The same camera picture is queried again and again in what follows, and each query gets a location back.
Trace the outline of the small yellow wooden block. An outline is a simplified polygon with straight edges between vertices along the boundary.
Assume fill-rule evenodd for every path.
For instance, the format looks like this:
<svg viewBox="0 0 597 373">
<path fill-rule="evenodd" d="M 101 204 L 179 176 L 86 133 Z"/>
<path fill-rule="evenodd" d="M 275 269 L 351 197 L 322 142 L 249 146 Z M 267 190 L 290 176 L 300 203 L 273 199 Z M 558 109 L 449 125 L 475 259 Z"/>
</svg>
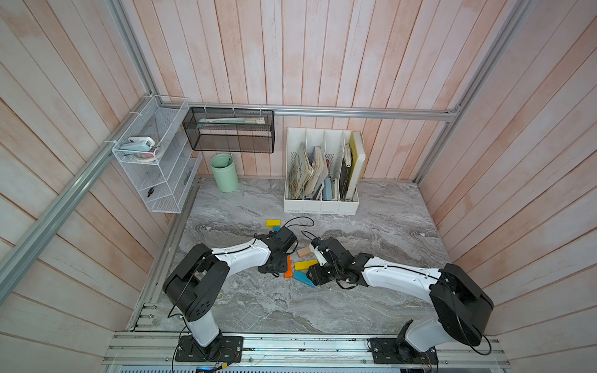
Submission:
<svg viewBox="0 0 597 373">
<path fill-rule="evenodd" d="M 281 225 L 282 225 L 281 220 L 270 220 L 270 219 L 268 219 L 266 221 L 266 227 L 269 227 L 269 228 L 275 228 L 275 227 L 279 227 Z"/>
</svg>

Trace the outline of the orange wooden block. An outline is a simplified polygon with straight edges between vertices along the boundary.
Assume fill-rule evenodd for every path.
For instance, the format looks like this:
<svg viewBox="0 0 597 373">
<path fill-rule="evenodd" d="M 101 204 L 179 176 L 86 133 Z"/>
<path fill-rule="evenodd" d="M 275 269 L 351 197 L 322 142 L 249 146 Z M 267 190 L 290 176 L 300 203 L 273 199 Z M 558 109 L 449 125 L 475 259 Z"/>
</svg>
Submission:
<svg viewBox="0 0 597 373">
<path fill-rule="evenodd" d="M 287 269 L 284 273 L 284 277 L 285 278 L 292 278 L 293 277 L 293 266 L 292 266 L 292 260 L 291 257 L 288 256 L 287 257 Z"/>
</svg>

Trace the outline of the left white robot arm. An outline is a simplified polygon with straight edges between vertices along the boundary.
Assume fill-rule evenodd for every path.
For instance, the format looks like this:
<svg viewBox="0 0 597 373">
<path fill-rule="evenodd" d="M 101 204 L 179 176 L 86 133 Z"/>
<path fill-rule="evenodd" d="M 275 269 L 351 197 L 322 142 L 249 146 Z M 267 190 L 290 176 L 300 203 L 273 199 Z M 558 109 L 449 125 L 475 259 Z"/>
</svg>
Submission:
<svg viewBox="0 0 597 373">
<path fill-rule="evenodd" d="M 208 349 L 220 336 L 211 308 L 226 279 L 250 269 L 261 274 L 285 273 L 297 243 L 294 232 L 284 226 L 232 247 L 213 249 L 199 243 L 166 278 L 163 293 L 182 314 L 197 345 Z"/>
</svg>

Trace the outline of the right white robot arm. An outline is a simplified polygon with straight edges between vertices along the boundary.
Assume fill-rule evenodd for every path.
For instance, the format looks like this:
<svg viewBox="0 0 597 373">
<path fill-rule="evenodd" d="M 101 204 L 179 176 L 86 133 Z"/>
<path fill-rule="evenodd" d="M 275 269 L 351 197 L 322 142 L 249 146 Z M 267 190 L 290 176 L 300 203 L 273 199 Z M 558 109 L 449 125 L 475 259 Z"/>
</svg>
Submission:
<svg viewBox="0 0 597 373">
<path fill-rule="evenodd" d="M 316 286 L 335 281 L 344 290 L 384 288 L 417 297 L 434 308 L 420 320 L 409 320 L 400 330 L 393 351 L 402 361 L 451 341 L 476 351 L 487 340 L 493 301 L 456 264 L 419 268 L 367 253 L 354 256 L 338 240 L 316 236 L 311 238 L 310 249 L 318 263 L 307 270 L 307 277 Z"/>
</svg>

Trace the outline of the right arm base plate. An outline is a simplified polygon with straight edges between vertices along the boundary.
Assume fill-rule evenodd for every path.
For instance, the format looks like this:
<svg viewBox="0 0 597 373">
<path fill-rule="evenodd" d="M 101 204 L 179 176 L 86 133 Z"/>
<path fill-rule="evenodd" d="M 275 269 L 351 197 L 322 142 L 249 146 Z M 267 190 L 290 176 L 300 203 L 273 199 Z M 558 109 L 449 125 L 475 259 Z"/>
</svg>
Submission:
<svg viewBox="0 0 597 373">
<path fill-rule="evenodd" d="M 439 359 L 434 348 L 419 352 L 399 338 L 369 338 L 368 350 L 373 355 L 375 364 L 417 364 L 437 366 Z"/>
</svg>

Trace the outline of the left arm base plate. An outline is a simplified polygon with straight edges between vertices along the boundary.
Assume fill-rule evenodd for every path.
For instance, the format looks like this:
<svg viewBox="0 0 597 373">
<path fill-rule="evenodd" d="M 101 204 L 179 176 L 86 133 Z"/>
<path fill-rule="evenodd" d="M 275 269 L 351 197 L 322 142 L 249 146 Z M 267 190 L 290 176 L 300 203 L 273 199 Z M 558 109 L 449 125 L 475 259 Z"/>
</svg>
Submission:
<svg viewBox="0 0 597 373">
<path fill-rule="evenodd" d="M 207 347 L 202 347 L 192 336 L 182 336 L 174 360 L 178 362 L 222 362 L 241 361 L 244 338 L 241 336 L 217 336 Z"/>
</svg>

